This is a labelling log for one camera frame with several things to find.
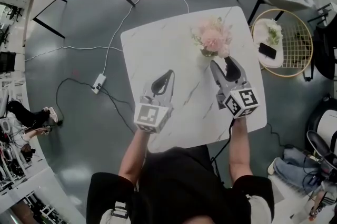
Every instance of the gold wire basket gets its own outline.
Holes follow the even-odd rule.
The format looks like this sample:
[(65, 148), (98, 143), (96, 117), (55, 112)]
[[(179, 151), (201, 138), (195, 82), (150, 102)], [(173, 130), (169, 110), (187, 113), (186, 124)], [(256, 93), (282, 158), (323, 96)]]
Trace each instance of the gold wire basket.
[(254, 21), (251, 29), (253, 36), (255, 23), (261, 18), (275, 18), (284, 12), (277, 21), (282, 27), (283, 63), (281, 67), (271, 68), (260, 64), (272, 74), (280, 77), (294, 77), (309, 66), (313, 55), (313, 44), (310, 31), (305, 23), (293, 13), (282, 9), (271, 9), (263, 12)]

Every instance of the gray floor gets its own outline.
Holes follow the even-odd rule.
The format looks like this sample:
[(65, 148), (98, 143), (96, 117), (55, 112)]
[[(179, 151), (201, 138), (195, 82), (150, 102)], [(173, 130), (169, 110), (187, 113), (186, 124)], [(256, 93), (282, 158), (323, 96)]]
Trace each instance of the gray floor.
[[(246, 17), (256, 0), (186, 0), (190, 12), (239, 5)], [(36, 25), (27, 40), (26, 58), (60, 46), (107, 46), (130, 5), (124, 0), (68, 0), (65, 5), (55, 2), (42, 15), (41, 20), (58, 28), (66, 39), (62, 41), (44, 28)], [(261, 7), (261, 13), (267, 6)], [(182, 0), (141, 0), (125, 21), (112, 42), (121, 47), (120, 33), (159, 19), (185, 14)], [(307, 20), (315, 11), (299, 12)], [(58, 50), (26, 63), (29, 104), (32, 111), (44, 106), (55, 106), (59, 83), (73, 77), (92, 84), (104, 67), (105, 49), (91, 51)], [(267, 119), (280, 133), (283, 143), (303, 147), (305, 122), (333, 83), (315, 73), (314, 81), (304, 82), (302, 76), (282, 79), (262, 71), (267, 103)], [(115, 97), (132, 102), (123, 54), (110, 51), (105, 87)], [(132, 139), (110, 100), (102, 94), (94, 95), (84, 86), (66, 82), (60, 88), (59, 105), (65, 119), (61, 128), (49, 136), (39, 138), (49, 165), (56, 173), (64, 190), (85, 214), (86, 196), (90, 177), (98, 171), (117, 172), (123, 153)], [(123, 116), (132, 122), (132, 113), (125, 105), (118, 105)], [(266, 175), (269, 163), (282, 153), (277, 137), (268, 127), (250, 134), (253, 172)], [(209, 146), (211, 156), (223, 142)], [(227, 151), (218, 160), (222, 178), (228, 182)]]

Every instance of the black sleeve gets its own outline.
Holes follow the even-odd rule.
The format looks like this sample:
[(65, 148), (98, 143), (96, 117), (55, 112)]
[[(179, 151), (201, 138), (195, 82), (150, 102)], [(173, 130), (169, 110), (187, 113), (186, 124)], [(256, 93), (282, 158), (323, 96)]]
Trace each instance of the black sleeve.
[(259, 196), (267, 202), (274, 219), (274, 194), (270, 179), (260, 176), (242, 176), (235, 181), (234, 189), (250, 196)]
[(116, 201), (128, 202), (133, 191), (133, 184), (124, 177), (107, 172), (94, 174), (86, 205), (87, 224), (98, 224), (106, 211), (115, 208)]

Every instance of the black t-shirt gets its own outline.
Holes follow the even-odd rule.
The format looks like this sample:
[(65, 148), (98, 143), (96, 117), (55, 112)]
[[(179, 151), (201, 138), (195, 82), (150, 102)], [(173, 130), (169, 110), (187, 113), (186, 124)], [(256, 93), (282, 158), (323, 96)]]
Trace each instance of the black t-shirt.
[(98, 224), (117, 201), (127, 204), (131, 223), (181, 224), (206, 215), (214, 223), (250, 223), (246, 195), (266, 200), (274, 215), (271, 182), (243, 176), (226, 189), (213, 172), (206, 146), (172, 148), (149, 154), (139, 179), (139, 191), (127, 179), (108, 173), (92, 177), (87, 200), (87, 223)]

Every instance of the white power cable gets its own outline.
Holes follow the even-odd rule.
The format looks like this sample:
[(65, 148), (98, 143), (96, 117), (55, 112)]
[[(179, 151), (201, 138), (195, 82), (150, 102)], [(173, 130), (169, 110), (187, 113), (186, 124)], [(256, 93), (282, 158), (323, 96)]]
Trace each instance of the white power cable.
[[(187, 12), (190, 13), (190, 8), (189, 8), (189, 5), (188, 5), (187, 1), (186, 1), (186, 0), (183, 0), (183, 1), (185, 2), (186, 6), (187, 6)], [(133, 8), (133, 6), (131, 6), (131, 8), (130, 8), (128, 14), (123, 18), (123, 20), (121, 21), (119, 27), (117, 28), (117, 30), (116, 30), (115, 33), (113, 34), (113, 36), (112, 36), (112, 38), (111, 38), (111, 40), (110, 40), (109, 46), (107, 46), (107, 47), (105, 47), (105, 46), (96, 46), (96, 47), (92, 47), (92, 48), (81, 48), (81, 47), (72, 47), (72, 46), (61, 46), (61, 47), (59, 47), (59, 48), (57, 48), (57, 49), (53, 49), (53, 50), (51, 50), (51, 51), (47, 51), (47, 52), (38, 54), (38, 55), (36, 55), (36, 56), (34, 56), (34, 57), (28, 58), (28, 59), (25, 60), (25, 62), (27, 62), (27, 61), (29, 61), (29, 60), (31, 60), (31, 59), (34, 59), (34, 58), (36, 58), (36, 57), (38, 57), (38, 56), (42, 56), (42, 55), (48, 54), (48, 53), (50, 53), (50, 52), (57, 51), (57, 50), (62, 49), (62, 48), (65, 48), (65, 49), (71, 48), (71, 49), (78, 49), (78, 50), (91, 50), (91, 49), (96, 49), (96, 48), (105, 48), (105, 49), (107, 49), (107, 51), (106, 51), (106, 56), (105, 56), (104, 69), (103, 69), (103, 72), (102, 72), (102, 74), (104, 74), (105, 69), (106, 69), (107, 57), (108, 57), (108, 54), (109, 54), (110, 49), (115, 49), (115, 50), (117, 50), (117, 51), (123, 52), (123, 50), (120, 50), (120, 49), (118, 49), (118, 48), (116, 48), (116, 47), (111, 47), (111, 43), (112, 43), (113, 39), (115, 38), (115, 35), (117, 34), (117, 32), (118, 32), (118, 31), (120, 30), (120, 28), (122, 27), (122, 25), (123, 25), (124, 21), (126, 20), (126, 18), (127, 18), (127, 17), (129, 16), (129, 14), (131, 13), (132, 8)]]

